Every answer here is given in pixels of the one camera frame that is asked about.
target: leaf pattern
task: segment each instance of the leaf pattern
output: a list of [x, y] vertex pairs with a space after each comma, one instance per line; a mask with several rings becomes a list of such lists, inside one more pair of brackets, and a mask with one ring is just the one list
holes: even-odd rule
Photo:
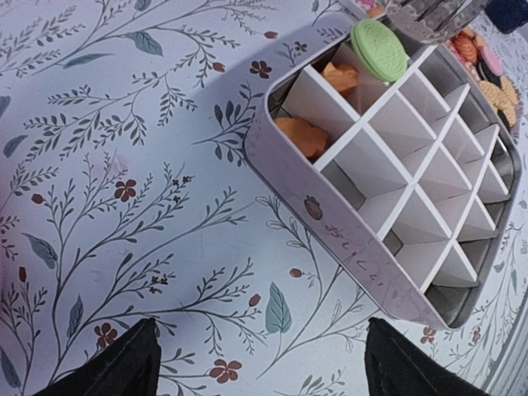
[[146, 54], [163, 56], [162, 46], [146, 31], [127, 33], [125, 37], [134, 41], [135, 48]]
[[17, 149], [18, 145], [22, 143], [25, 138], [27, 138], [27, 134], [21, 134], [18, 135], [16, 138], [9, 140], [3, 147], [3, 155], [5, 155], [6, 158], [11, 157]]
[[57, 264], [58, 258], [53, 246], [44, 239], [34, 237], [28, 233], [23, 233], [22, 235], [29, 239], [33, 253], [41, 258], [50, 270], [53, 270]]
[[270, 334], [285, 333], [291, 327], [290, 308], [285, 297], [277, 285], [272, 282], [270, 286], [270, 300], [266, 306], [266, 330]]
[[17, 371], [2, 348], [0, 348], [0, 361], [2, 361], [2, 371], [6, 382], [12, 388], [20, 388], [21, 382]]
[[108, 56], [110, 54], [87, 54], [79, 56], [78, 58], [69, 60], [63, 68], [71, 68], [72, 66], [78, 66], [79, 64], [88, 64], [93, 60], [102, 58], [103, 56]]
[[81, 300], [81, 295], [77, 297], [77, 301], [69, 311], [69, 325], [66, 335], [71, 338], [73, 334], [78, 330], [81, 320], [83, 319], [84, 305]]

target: branch print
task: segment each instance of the branch print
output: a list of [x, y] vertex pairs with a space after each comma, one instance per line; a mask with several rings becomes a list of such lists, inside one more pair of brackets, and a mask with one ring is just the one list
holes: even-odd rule
[[228, 101], [224, 110], [220, 105], [214, 105], [214, 117], [220, 132], [194, 144], [214, 144], [214, 155], [218, 160], [227, 158], [228, 162], [241, 167], [246, 163], [242, 143], [255, 116], [257, 99], [262, 98], [264, 94], [254, 93], [249, 82], [246, 82], [240, 84], [238, 95], [242, 100], [237, 105]]

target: biscuit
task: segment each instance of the biscuit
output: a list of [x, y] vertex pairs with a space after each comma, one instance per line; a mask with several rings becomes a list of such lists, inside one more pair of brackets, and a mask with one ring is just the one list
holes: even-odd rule
[[473, 44], [474, 44], [475, 47], [477, 47], [479, 49], [488, 46], [488, 42], [481, 35], [476, 35], [473, 38]]
[[330, 62], [321, 74], [343, 97], [349, 97], [360, 82], [359, 73], [350, 64], [335, 66]]
[[459, 54], [472, 64], [476, 64], [479, 59], [479, 52], [477, 47], [473, 44], [473, 41], [465, 35], [458, 35], [453, 39], [453, 45]]
[[519, 104], [519, 95], [513, 86], [512, 81], [508, 77], [501, 76], [502, 91], [514, 106]]
[[302, 118], [281, 117], [275, 124], [307, 159], [315, 161], [324, 154], [330, 140], [326, 130]]

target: cardboard divider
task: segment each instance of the cardboard divider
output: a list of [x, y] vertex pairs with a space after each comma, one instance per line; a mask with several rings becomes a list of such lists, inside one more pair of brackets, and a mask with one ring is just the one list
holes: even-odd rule
[[470, 163], [484, 156], [482, 146], [459, 115], [453, 121], [443, 143], [458, 164]]
[[451, 246], [432, 283], [447, 287], [475, 287], [479, 284], [476, 270], [458, 243]]
[[420, 180], [420, 186], [433, 202], [440, 202], [471, 191], [471, 182], [449, 151], [441, 145]]
[[359, 72], [359, 85], [346, 98], [346, 101], [363, 115], [369, 108], [389, 89], [386, 82], [374, 78], [365, 68], [349, 43], [341, 43], [332, 62], [338, 66], [340, 64], [350, 64]]
[[429, 124], [399, 92], [370, 119], [370, 125], [413, 175], [416, 164], [427, 155], [427, 146], [436, 139]]
[[360, 118], [309, 66], [299, 74], [281, 110], [291, 117], [303, 118], [326, 130], [332, 144]]
[[475, 196], [471, 210], [464, 222], [457, 240], [459, 242], [490, 239], [497, 236], [495, 222], [488, 213], [482, 201]]
[[438, 120], [450, 111], [446, 100], [419, 69], [402, 85], [400, 91], [424, 120]]
[[478, 197], [484, 204], [504, 202], [510, 199], [510, 192], [506, 184], [490, 160], [488, 160], [486, 173], [484, 173], [484, 179], [478, 190]]

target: floral tablecloth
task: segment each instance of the floral tablecloth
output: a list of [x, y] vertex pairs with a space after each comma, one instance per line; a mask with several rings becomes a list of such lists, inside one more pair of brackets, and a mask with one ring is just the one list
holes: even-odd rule
[[[336, 0], [0, 1], [0, 394], [33, 394], [141, 318], [160, 395], [368, 394], [382, 313], [241, 150], [270, 83], [349, 24]], [[528, 44], [475, 26], [526, 87]], [[526, 292], [516, 199], [468, 324], [395, 323], [477, 386]]]

